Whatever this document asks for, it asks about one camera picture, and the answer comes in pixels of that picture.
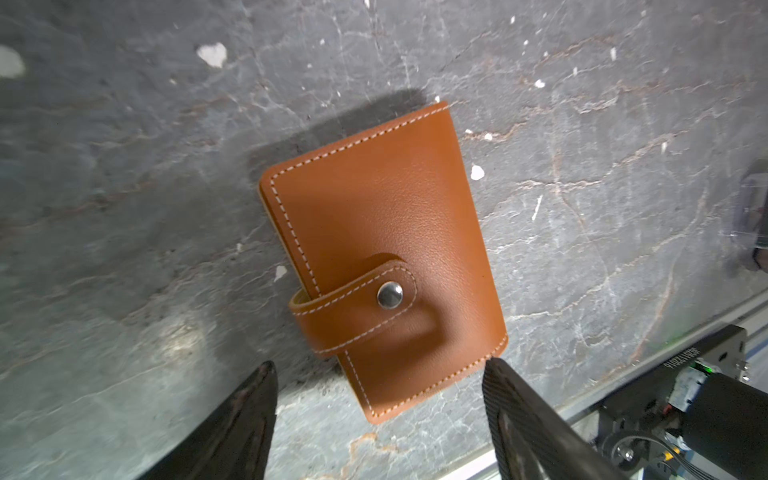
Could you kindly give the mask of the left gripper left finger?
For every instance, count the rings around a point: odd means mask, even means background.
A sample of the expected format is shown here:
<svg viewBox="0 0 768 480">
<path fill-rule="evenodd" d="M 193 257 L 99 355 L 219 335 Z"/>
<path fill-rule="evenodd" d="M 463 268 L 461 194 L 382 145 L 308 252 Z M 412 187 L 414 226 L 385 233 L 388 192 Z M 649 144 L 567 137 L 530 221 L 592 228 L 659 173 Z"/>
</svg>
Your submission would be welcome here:
<svg viewBox="0 0 768 480">
<path fill-rule="evenodd" d="M 262 363 L 142 479 L 262 479 L 277 419 L 275 364 Z"/>
</svg>

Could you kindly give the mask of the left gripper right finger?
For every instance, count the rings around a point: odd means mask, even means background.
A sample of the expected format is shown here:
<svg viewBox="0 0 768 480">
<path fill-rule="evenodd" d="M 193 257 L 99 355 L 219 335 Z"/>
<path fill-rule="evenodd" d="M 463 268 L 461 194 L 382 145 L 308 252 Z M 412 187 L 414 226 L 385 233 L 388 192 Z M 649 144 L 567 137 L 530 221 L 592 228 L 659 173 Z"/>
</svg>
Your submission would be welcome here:
<svg viewBox="0 0 768 480">
<path fill-rule="evenodd" d="M 622 479 L 510 365 L 485 362 L 482 393 L 503 479 Z"/>
</svg>

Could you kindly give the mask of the brown leather card holder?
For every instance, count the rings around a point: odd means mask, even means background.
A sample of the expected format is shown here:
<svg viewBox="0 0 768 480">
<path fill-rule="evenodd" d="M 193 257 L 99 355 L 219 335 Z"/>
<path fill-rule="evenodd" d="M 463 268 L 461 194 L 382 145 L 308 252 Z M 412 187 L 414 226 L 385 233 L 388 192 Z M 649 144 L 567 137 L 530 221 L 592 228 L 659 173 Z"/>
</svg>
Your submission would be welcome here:
<svg viewBox="0 0 768 480">
<path fill-rule="evenodd" d="M 300 279 L 289 307 L 390 420 L 508 343 L 447 103 L 267 169 L 259 193 Z"/>
</svg>

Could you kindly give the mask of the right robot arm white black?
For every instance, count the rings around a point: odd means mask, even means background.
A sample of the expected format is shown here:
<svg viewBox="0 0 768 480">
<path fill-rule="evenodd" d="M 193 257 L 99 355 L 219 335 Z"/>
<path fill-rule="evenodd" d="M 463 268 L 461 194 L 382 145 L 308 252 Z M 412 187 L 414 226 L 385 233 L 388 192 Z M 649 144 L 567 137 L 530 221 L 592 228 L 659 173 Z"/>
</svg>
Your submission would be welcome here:
<svg viewBox="0 0 768 480">
<path fill-rule="evenodd" d="M 767 394 L 709 376 L 685 411 L 684 442 L 737 479 L 767 477 Z"/>
</svg>

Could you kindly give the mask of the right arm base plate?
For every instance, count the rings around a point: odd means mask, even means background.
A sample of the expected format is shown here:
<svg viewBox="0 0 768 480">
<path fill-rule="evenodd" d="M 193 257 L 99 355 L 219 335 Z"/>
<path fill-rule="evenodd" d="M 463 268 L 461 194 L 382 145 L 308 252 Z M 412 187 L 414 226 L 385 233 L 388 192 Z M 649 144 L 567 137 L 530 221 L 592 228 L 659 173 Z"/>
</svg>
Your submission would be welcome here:
<svg viewBox="0 0 768 480">
<path fill-rule="evenodd" d="M 687 458 L 683 418 L 709 376 L 742 377 L 746 337 L 727 324 L 609 395 L 598 410 L 597 451 L 630 479 L 713 479 Z"/>
</svg>

